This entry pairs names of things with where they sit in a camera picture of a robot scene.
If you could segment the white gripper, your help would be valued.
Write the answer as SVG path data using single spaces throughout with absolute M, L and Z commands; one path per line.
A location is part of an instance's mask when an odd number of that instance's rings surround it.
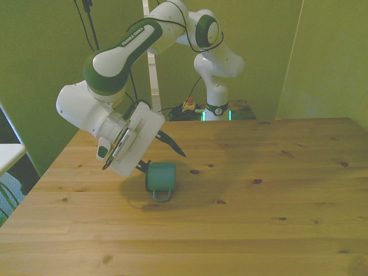
M 180 156 L 186 157 L 180 146 L 168 134 L 160 131 L 164 122 L 163 115 L 140 102 L 113 144 L 108 156 L 108 167 L 124 177 L 129 177 L 134 169 L 147 174 L 151 160 L 146 163 L 142 157 L 155 137 Z

